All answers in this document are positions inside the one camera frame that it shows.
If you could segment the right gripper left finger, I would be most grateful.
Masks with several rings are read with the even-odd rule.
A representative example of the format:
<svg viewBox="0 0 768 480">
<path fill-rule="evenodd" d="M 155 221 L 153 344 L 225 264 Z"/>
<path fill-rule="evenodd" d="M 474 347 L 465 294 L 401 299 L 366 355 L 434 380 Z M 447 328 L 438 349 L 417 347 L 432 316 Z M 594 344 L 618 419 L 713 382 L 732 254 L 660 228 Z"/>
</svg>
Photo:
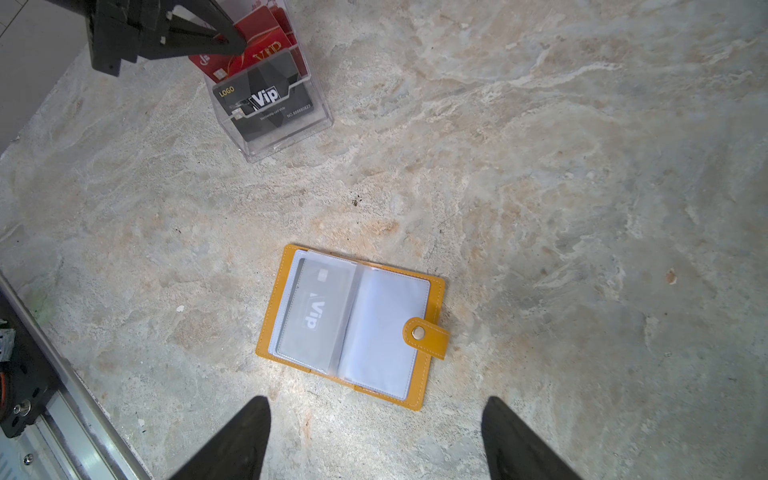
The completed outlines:
<svg viewBox="0 0 768 480">
<path fill-rule="evenodd" d="M 270 427 L 269 401 L 256 396 L 171 479 L 259 479 Z"/>
</svg>

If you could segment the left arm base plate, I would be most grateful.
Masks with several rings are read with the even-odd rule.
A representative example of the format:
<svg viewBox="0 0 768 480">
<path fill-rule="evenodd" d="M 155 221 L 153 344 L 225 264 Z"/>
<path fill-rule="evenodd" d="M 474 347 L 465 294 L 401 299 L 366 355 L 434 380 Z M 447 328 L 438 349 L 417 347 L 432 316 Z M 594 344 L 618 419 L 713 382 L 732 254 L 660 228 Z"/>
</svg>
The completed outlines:
<svg viewBox="0 0 768 480">
<path fill-rule="evenodd" d="M 4 295 L 1 295 L 1 330 L 14 333 L 10 355 L 1 361 L 1 428 L 7 438 L 14 438 L 46 411 L 60 381 Z"/>
</svg>

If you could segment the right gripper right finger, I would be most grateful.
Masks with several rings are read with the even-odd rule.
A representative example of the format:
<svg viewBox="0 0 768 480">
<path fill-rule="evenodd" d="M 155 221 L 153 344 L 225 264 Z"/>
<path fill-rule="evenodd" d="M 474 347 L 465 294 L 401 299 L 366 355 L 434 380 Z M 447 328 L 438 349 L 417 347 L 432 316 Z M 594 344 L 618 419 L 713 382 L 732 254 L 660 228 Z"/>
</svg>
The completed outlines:
<svg viewBox="0 0 768 480">
<path fill-rule="evenodd" d="M 481 435 L 491 479 L 581 479 L 499 397 L 488 398 Z"/>
</svg>

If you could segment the yellow leather card holder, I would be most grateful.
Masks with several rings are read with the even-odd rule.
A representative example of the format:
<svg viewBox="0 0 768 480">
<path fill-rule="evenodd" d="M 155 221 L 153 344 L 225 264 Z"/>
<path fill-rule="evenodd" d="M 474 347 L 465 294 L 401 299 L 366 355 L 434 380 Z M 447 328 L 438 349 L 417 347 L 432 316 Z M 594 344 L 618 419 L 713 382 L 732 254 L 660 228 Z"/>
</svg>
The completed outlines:
<svg viewBox="0 0 768 480">
<path fill-rule="evenodd" d="M 354 296 L 334 375 L 274 355 L 300 259 L 307 252 L 354 262 Z M 432 359 L 444 359 L 449 332 L 439 326 L 443 279 L 289 244 L 283 250 L 256 347 L 258 356 L 313 373 L 413 411 L 421 409 Z"/>
</svg>

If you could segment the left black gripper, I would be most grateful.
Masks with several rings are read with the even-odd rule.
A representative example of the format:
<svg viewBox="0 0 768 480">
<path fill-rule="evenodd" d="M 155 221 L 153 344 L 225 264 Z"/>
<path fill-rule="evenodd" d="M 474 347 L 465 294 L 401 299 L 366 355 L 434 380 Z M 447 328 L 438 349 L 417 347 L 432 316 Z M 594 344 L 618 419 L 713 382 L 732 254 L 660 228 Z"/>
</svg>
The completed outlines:
<svg viewBox="0 0 768 480">
<path fill-rule="evenodd" d="M 85 19 L 91 66 L 117 77 L 124 61 L 240 55 L 247 40 L 216 1 L 53 0 Z"/>
</svg>

